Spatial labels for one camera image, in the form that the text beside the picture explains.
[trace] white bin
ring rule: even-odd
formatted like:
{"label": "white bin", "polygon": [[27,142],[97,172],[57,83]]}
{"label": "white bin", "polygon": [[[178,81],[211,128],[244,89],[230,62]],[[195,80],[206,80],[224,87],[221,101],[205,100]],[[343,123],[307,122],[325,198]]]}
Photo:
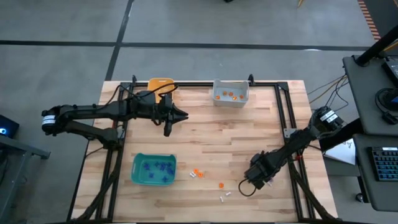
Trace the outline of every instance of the white bin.
{"label": "white bin", "polygon": [[241,83],[233,83],[233,82],[222,82],[219,79],[214,80],[213,84],[213,102],[215,106],[228,106],[233,108],[242,108],[249,99],[249,83],[241,82]]}

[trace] blue light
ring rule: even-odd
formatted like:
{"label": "blue light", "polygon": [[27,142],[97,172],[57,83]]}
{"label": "blue light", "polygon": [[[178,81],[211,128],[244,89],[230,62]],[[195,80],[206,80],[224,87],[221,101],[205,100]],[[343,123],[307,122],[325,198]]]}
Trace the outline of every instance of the blue light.
{"label": "blue light", "polygon": [[0,134],[7,134],[7,129],[0,128]]}

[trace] keyboard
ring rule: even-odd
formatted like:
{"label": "keyboard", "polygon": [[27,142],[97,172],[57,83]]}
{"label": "keyboard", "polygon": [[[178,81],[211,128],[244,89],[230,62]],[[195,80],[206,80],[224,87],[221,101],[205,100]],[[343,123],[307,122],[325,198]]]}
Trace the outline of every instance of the keyboard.
{"label": "keyboard", "polygon": [[398,181],[398,148],[372,147],[371,155],[378,181]]}

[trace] desk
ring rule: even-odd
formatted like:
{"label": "desk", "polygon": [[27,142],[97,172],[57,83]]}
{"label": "desk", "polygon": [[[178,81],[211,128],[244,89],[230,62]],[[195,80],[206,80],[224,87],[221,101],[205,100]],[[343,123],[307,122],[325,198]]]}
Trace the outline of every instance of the desk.
{"label": "desk", "polygon": [[381,65],[384,59],[374,58],[366,67],[357,65],[353,57],[343,58],[344,68],[353,92],[356,108],[366,134],[398,136],[398,128],[387,124],[374,104],[374,95],[382,88],[394,88]]}
{"label": "desk", "polygon": [[355,134],[353,139],[356,147],[356,157],[358,160],[359,170],[366,189],[366,192],[362,192],[362,194],[367,194],[369,202],[377,211],[398,211],[398,195],[396,194],[398,183],[376,181],[369,158],[369,147],[397,147],[398,139],[381,136],[367,136],[363,134]]}
{"label": "desk", "polygon": [[[108,101],[119,83],[104,83],[100,104]],[[297,126],[304,128],[312,114],[304,82],[289,81],[289,88]],[[262,149],[270,151],[284,144],[275,90],[251,88],[243,109],[213,106],[211,90],[212,87],[180,87],[174,92],[175,104],[189,113],[189,119],[173,125],[168,138],[163,136],[163,126],[154,126],[144,119],[130,120],[114,222],[297,221],[287,166],[276,175],[272,187],[264,186],[249,198],[238,192],[250,158]],[[107,128],[111,123],[108,119],[96,119],[94,125]],[[87,153],[99,147],[100,143],[93,141]],[[131,168],[138,152],[175,154],[175,182],[168,187],[133,184]],[[98,193],[105,157],[103,150],[86,159],[72,218],[81,215]],[[328,212],[337,216],[321,152],[310,147],[305,150],[304,159],[311,190]],[[205,177],[192,179],[189,173],[194,168],[202,170]],[[223,190],[218,188],[219,182],[224,183]],[[253,186],[243,184],[242,190],[251,192]],[[225,192],[232,194],[221,203],[220,196]]]}

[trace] orange object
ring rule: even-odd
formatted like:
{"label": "orange object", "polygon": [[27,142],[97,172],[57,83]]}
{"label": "orange object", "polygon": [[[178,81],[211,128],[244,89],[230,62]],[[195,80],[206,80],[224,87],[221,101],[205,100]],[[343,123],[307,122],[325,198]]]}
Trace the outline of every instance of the orange object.
{"label": "orange object", "polygon": [[[169,83],[174,83],[174,80],[171,78],[151,78],[148,82],[148,87],[147,90],[155,90],[156,88],[161,87],[162,85],[166,85]],[[165,86],[155,92],[155,97],[156,97],[156,103],[160,101],[160,96],[158,95],[159,93],[165,93],[170,90],[174,89],[174,85],[168,85]]]}

